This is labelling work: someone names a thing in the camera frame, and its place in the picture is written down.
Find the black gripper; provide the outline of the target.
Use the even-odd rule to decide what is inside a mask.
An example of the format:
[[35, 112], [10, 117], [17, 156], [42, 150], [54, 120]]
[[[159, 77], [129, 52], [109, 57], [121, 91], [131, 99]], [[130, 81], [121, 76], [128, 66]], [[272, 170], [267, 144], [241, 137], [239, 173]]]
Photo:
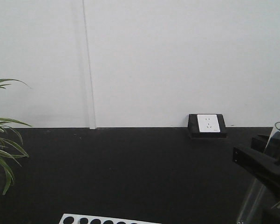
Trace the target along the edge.
[[261, 202], [261, 224], [280, 224], [280, 139], [267, 135], [252, 137], [251, 148], [233, 148], [233, 162], [267, 188]]

